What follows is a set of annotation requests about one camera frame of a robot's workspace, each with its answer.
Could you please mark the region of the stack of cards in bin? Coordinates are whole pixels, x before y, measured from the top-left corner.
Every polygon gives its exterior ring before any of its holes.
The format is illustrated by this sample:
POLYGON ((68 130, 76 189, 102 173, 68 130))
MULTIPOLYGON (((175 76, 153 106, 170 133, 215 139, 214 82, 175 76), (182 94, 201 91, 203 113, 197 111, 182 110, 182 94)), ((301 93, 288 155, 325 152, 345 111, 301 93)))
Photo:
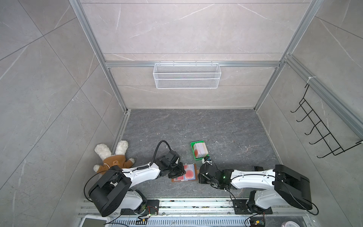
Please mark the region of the stack of cards in bin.
POLYGON ((193 152, 196 159, 206 157, 209 152, 204 142, 198 142, 193 145, 193 152))

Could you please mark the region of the white tablet device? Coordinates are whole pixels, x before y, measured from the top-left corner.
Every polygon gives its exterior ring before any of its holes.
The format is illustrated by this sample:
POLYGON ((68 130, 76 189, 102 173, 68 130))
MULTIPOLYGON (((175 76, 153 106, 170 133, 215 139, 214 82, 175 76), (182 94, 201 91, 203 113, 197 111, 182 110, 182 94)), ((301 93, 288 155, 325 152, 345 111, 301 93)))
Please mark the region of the white tablet device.
POLYGON ((110 217, 101 217, 96 215, 86 215, 82 218, 79 227, 111 227, 110 217))

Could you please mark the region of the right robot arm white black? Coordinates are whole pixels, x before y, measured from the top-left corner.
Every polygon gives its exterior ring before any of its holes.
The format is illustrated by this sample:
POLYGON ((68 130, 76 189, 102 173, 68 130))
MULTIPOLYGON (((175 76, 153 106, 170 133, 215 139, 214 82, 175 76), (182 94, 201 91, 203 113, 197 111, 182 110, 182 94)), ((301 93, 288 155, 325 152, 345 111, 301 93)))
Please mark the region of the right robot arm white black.
POLYGON ((312 213, 310 180, 284 165, 254 171, 219 170, 207 160, 199 169, 199 183, 227 191, 236 214, 271 214, 272 207, 292 206, 312 213))

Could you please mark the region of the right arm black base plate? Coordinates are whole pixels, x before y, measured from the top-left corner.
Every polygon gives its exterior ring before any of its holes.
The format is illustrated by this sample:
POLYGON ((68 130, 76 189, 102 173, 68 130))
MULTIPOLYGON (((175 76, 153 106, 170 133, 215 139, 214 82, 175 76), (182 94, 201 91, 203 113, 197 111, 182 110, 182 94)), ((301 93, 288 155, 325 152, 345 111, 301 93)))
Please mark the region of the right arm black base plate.
POLYGON ((249 202, 246 199, 235 199, 232 200, 233 209, 236 215, 247 215, 247 214, 273 214, 271 208, 263 209, 255 205, 253 202, 249 202))

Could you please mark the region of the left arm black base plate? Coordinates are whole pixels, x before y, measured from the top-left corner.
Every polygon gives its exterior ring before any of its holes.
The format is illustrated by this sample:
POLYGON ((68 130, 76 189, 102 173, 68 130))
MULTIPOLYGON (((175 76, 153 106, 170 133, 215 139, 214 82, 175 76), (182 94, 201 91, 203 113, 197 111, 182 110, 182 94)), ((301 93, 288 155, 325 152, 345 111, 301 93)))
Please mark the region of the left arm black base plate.
POLYGON ((143 202, 136 210, 122 209, 121 213, 123 215, 139 215, 145 216, 148 214, 158 214, 160 200, 147 200, 143 202))

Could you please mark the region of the aluminium front rail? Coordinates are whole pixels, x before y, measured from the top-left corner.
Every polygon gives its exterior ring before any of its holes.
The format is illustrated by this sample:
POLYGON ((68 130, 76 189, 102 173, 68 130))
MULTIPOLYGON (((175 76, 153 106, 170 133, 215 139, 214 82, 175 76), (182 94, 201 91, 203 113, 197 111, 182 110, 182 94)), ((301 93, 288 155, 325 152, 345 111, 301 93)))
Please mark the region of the aluminium front rail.
MULTIPOLYGON (((247 199, 239 198, 240 203, 244 205, 247 199)), ((230 198, 152 198, 147 200, 145 213, 156 214, 159 216, 171 217, 182 215, 196 216, 249 216, 252 213, 245 212, 241 206, 236 205, 230 198)), ((83 217, 85 215, 100 215, 95 205, 87 200, 80 203, 76 209, 76 215, 83 217)), ((265 212, 265 215, 275 216, 304 216, 309 215, 306 211, 293 208, 291 206, 275 206, 265 212)))

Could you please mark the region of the white teddy bear brown shirt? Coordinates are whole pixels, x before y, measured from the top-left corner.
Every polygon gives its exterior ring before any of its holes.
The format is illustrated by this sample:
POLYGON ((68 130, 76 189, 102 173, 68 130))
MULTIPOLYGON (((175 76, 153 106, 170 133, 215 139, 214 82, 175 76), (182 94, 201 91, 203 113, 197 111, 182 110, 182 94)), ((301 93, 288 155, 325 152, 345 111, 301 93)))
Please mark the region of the white teddy bear brown shirt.
POLYGON ((129 144, 127 141, 120 141, 116 146, 115 154, 112 155, 107 145, 98 144, 95 147, 95 153, 102 160, 102 165, 94 165, 93 170, 96 173, 101 173, 103 175, 106 170, 109 170, 113 166, 118 166, 119 168, 131 168, 135 163, 135 159, 126 159, 125 155, 128 147, 129 144))

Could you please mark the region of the brown leather card holder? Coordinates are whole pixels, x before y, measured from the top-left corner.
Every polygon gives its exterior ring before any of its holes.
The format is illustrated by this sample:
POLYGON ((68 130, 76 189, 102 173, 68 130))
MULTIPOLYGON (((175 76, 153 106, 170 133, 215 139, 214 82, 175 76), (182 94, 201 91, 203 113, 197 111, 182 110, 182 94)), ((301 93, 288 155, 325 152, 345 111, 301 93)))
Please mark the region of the brown leather card holder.
POLYGON ((185 174, 178 178, 172 179, 173 183, 175 182, 187 182, 187 181, 197 181, 198 173, 196 164, 186 164, 184 165, 185 174))

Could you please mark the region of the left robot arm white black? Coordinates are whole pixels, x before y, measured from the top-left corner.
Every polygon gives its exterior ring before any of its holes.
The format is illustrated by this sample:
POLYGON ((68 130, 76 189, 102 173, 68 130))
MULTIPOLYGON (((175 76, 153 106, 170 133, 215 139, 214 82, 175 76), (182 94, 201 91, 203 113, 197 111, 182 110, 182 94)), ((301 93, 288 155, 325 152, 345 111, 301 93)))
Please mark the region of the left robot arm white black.
POLYGON ((130 210, 142 214, 147 208, 147 198, 139 190, 132 190, 140 183, 156 180, 163 176, 175 179, 186 174, 183 163, 177 152, 170 149, 165 155, 135 168, 121 169, 111 167, 86 192, 85 198, 92 202, 102 217, 107 217, 117 209, 130 210))

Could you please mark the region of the green plastic card bin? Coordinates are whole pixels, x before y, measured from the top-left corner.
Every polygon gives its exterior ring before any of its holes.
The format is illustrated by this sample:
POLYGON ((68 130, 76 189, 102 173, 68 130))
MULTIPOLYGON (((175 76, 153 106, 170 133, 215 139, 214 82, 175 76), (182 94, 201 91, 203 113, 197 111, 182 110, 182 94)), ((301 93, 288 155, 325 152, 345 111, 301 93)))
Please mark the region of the green plastic card bin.
POLYGON ((191 142, 191 149, 195 160, 202 160, 209 156, 209 151, 204 141, 191 142))

